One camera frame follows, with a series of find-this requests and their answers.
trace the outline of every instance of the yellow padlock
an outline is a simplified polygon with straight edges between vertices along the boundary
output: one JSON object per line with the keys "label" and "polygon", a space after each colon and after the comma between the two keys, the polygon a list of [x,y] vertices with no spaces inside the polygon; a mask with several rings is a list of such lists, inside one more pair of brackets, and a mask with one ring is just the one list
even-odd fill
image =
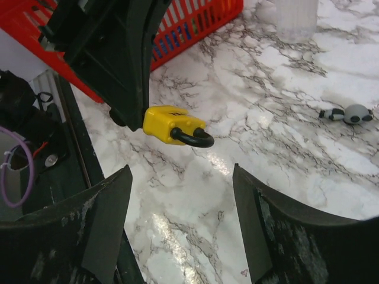
{"label": "yellow padlock", "polygon": [[214,139],[204,129],[205,121],[175,106],[152,106],[144,115],[143,132],[166,144],[211,147]]}

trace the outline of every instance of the small plush toy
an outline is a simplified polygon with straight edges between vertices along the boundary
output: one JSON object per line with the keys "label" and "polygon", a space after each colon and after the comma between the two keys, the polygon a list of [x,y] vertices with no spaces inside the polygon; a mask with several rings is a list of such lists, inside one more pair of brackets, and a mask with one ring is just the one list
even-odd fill
{"label": "small plush toy", "polygon": [[364,121],[371,121],[373,114],[363,105],[350,105],[345,110],[334,108],[320,111],[319,118],[328,118],[333,121],[343,120],[348,125],[357,125]]}

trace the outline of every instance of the translucent container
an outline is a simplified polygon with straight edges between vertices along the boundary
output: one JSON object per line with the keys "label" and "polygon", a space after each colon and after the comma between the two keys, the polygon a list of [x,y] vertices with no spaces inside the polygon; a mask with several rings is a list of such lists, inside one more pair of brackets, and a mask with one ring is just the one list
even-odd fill
{"label": "translucent container", "polygon": [[275,0],[278,38],[305,43],[316,32],[319,0]]}

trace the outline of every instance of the marble table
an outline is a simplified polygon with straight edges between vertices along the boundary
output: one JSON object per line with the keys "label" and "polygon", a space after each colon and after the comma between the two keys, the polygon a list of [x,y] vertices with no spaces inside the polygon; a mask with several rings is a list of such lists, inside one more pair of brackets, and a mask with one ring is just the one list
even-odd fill
{"label": "marble table", "polygon": [[275,6],[248,0],[237,19],[154,71],[152,105],[206,120],[210,149],[120,128],[109,107],[74,90],[104,174],[126,164],[133,172],[125,229],[148,284],[250,283],[235,163],[323,211],[379,215],[377,119],[318,119],[352,103],[378,115],[378,3],[321,0],[312,41],[289,45],[275,35]]}

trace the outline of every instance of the red plastic basket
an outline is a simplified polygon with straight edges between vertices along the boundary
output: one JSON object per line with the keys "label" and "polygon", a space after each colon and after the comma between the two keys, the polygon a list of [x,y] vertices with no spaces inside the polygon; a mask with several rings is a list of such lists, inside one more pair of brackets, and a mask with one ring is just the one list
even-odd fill
{"label": "red plastic basket", "polygon": [[[45,51],[38,42],[38,26],[52,15],[41,3],[56,7],[54,0],[0,0],[0,27],[95,102],[103,102],[71,71],[63,53]],[[173,0],[154,39],[152,70],[225,25],[242,8],[243,0]]]}

